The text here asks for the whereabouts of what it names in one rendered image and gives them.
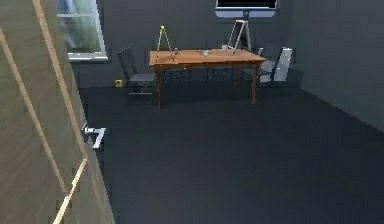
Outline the dark chair behind table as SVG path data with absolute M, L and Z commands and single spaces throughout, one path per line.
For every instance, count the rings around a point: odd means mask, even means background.
M 231 66 L 209 66 L 207 68 L 206 80 L 213 81 L 214 79 L 220 78 L 225 81 L 226 79 L 233 79 L 233 72 L 234 70 Z

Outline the orange wooden table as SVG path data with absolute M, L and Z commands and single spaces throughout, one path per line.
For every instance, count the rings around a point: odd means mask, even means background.
M 208 55 L 203 55 L 203 50 L 179 50 L 175 55 L 174 51 L 151 51 L 149 66 L 153 68 L 157 90 L 157 109 L 161 110 L 161 70 L 169 68 L 193 68 L 193 67 L 216 67 L 232 66 L 238 68 L 240 65 L 253 65 L 254 72 L 251 84 L 250 102 L 256 103 L 256 87 L 258 81 L 258 71 L 265 58 L 246 50 L 222 51 L 221 49 L 211 49 Z

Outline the dark grey chair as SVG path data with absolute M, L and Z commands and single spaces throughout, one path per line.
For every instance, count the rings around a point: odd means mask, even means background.
M 135 65 L 135 58 L 130 47 L 118 52 L 118 58 L 123 74 L 126 78 L 126 87 L 130 96 L 150 96 L 154 100 L 156 85 L 154 73 L 140 73 Z

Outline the yellow green tripod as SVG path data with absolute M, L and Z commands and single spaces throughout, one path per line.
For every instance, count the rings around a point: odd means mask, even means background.
M 159 52 L 161 50 L 161 46 L 162 46 L 163 42 L 165 42 L 166 45 L 168 46 L 171 59 L 174 59 L 173 50 L 172 50 L 172 47 L 170 45 L 170 41 L 169 41 L 169 38 L 168 38 L 168 34 L 167 34 L 167 31 L 166 31 L 166 28 L 165 28 L 164 25 L 161 25 L 160 26 L 160 30 L 159 30 L 159 37 L 158 37 L 158 41 L 157 41 L 157 47 L 156 47 L 156 51 L 157 52 Z

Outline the grey white chair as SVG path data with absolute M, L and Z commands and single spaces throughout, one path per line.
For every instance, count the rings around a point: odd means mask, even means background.
M 257 50 L 257 55 L 265 59 L 258 68 L 258 82 L 263 84 L 286 82 L 293 55 L 289 47 L 266 45 Z

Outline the white framed window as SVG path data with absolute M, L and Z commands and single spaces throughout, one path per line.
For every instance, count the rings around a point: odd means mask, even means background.
M 56 11 L 71 62 L 108 59 L 97 0 L 56 0 Z

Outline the brown wooden room door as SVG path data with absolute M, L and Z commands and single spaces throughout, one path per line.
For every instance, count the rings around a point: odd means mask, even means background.
M 0 0 L 0 224 L 117 224 L 55 0 Z

